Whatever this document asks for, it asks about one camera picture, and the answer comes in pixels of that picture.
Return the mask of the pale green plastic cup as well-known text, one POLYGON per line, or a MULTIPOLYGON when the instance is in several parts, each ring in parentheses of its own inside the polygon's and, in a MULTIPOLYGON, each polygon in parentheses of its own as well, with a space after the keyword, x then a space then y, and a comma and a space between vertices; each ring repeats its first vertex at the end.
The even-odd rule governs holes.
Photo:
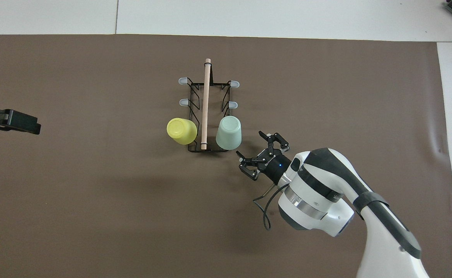
POLYGON ((225 116, 219 122, 217 145, 226 150, 237 149, 242 142, 241 123, 235 116, 225 116))

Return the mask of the yellow plastic cup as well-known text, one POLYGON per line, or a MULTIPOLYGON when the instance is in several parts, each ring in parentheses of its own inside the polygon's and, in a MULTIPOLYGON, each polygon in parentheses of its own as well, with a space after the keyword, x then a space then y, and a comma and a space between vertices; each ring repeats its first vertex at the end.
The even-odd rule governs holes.
POLYGON ((173 118, 166 126, 167 134, 178 144, 188 145, 197 137, 197 127, 194 122, 184 118, 173 118))

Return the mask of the brown table mat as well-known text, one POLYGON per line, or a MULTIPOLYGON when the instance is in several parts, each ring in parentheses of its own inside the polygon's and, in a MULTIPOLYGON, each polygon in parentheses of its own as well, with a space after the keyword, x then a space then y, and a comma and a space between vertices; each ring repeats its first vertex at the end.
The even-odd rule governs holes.
POLYGON ((237 80, 240 151, 279 132, 288 157, 341 152, 452 278, 452 171, 437 46, 203 36, 0 36, 0 109, 38 118, 0 131, 0 278, 353 278, 366 238, 297 231, 252 203, 235 152, 189 153, 181 77, 237 80))

